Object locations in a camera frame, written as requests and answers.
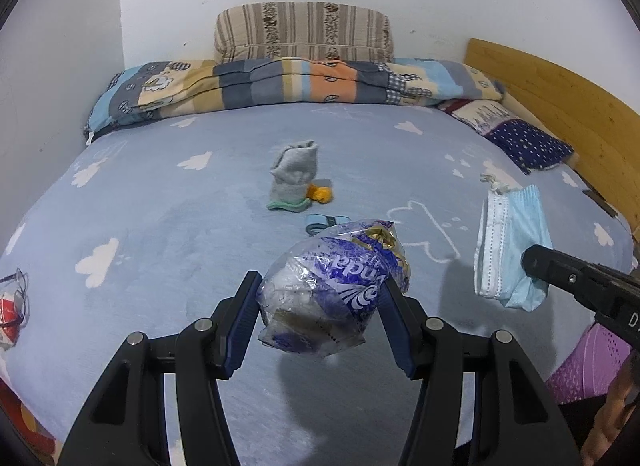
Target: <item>wooden bed frame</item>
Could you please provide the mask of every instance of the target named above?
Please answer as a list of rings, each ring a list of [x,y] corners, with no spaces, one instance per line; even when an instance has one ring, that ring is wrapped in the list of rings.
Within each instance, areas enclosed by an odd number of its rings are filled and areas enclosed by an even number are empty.
[[[618,208],[640,240],[640,115],[578,74],[503,45],[473,38],[465,64],[502,82],[575,148],[576,171]]]

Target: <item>crumpled plastic bag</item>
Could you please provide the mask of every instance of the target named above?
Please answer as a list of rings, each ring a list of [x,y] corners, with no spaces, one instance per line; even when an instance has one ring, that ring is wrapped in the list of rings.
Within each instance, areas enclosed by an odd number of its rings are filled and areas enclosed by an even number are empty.
[[[328,227],[269,269],[257,292],[265,324],[258,339],[316,358],[360,345],[382,283],[391,276],[405,293],[410,274],[393,222]]]

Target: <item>pink fabric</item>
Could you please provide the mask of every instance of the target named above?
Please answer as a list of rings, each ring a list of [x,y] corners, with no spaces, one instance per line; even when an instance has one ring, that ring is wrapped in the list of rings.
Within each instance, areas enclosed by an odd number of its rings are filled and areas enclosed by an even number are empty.
[[[596,323],[585,331],[546,386],[558,404],[606,394],[630,351],[627,343]]]

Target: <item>patchwork quilt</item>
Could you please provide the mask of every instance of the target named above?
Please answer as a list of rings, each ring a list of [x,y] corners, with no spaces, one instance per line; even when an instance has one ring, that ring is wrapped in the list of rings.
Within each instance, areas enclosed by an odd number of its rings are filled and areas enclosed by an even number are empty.
[[[122,126],[190,113],[284,102],[430,106],[502,94],[482,72],[455,62],[406,66],[265,58],[152,62],[116,74],[86,126],[90,138]]]

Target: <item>small cushion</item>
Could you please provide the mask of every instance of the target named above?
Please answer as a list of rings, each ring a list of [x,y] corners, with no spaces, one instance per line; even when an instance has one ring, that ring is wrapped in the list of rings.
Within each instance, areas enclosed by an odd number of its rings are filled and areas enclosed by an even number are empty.
[[[525,174],[531,169],[551,168],[574,152],[566,142],[524,121],[499,102],[455,99],[439,108],[493,142]]]
[[[509,110],[514,115],[519,118],[527,121],[530,125],[536,126],[540,128],[543,132],[548,133],[551,137],[555,137],[556,139],[560,139],[558,135],[549,130],[540,119],[538,119],[533,113],[529,112],[529,110],[524,107],[515,97],[511,96],[510,93],[504,91],[504,95],[501,100],[501,105],[504,106],[507,110]],[[564,163],[569,166],[569,168],[574,169],[580,160],[580,156],[574,151],[565,161]]]
[[[288,56],[385,63],[393,55],[389,18],[355,5],[252,3],[225,10],[216,21],[218,64]]]

